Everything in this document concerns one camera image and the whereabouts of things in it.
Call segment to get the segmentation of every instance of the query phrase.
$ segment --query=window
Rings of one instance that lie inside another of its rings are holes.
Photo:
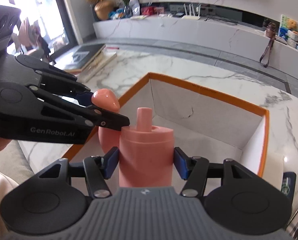
[[[41,36],[48,43],[53,57],[77,45],[63,0],[0,0],[1,5],[10,3],[21,9],[21,21],[28,18],[30,25],[38,22]],[[21,22],[14,33],[18,33],[20,25]]]

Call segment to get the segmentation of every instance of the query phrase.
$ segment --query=beige cushion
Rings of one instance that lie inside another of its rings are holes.
[[[11,141],[0,152],[0,172],[18,184],[23,183],[34,175],[17,141]]]

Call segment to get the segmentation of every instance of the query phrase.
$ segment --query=logo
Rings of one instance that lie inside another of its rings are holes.
[[[142,191],[140,191],[141,194],[144,194],[144,195],[148,195],[151,191],[148,190],[148,189],[143,189]]]
[[[57,135],[57,136],[74,136],[74,132],[66,132],[66,131],[57,131],[51,129],[36,129],[35,127],[31,127],[30,131],[32,133],[41,133],[41,134],[49,134],[49,135]]]

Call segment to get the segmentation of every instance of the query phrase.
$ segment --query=dark floor border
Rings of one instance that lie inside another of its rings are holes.
[[[231,61],[231,60],[228,60],[228,59],[224,59],[224,58],[220,58],[220,57],[216,57],[216,56],[212,56],[212,55],[208,55],[208,54],[203,54],[203,53],[199,53],[199,52],[195,52],[195,51],[189,51],[189,50],[185,50],[185,49],[177,49],[177,48],[170,48],[170,47],[164,47],[164,46],[155,46],[155,45],[149,45],[149,44],[132,44],[132,43],[119,42],[119,41],[116,41],[116,42],[108,41],[108,42],[106,42],[106,44],[120,44],[120,45],[125,45],[125,46],[142,46],[142,47],[150,47],[150,48],[168,49],[168,50],[175,50],[175,51],[185,52],[185,53],[198,55],[198,56],[209,57],[209,58],[212,58],[212,59],[216,59],[216,60],[220,60],[220,61],[227,62],[227,63],[230,63],[230,64],[234,64],[234,65],[237,65],[239,67],[243,67],[245,69],[249,69],[249,70],[252,70],[252,71],[257,72],[259,74],[262,74],[262,75],[265,75],[265,76],[270,77],[272,79],[275,79],[275,80],[283,83],[285,85],[286,92],[291,94],[289,83],[287,81],[282,80],[282,79],[280,79],[278,77],[275,77],[273,75],[270,75],[270,74],[268,74],[266,72],[263,72],[261,70],[258,70],[258,69],[252,68],[252,67],[248,67],[246,65],[243,65],[241,63],[237,63],[237,62],[234,62],[234,61]]]

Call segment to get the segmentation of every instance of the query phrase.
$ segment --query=brown vase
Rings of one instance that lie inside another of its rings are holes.
[[[98,2],[95,7],[94,11],[97,14],[98,18],[102,21],[108,20],[109,13],[113,10],[114,3],[113,1],[102,1]]]

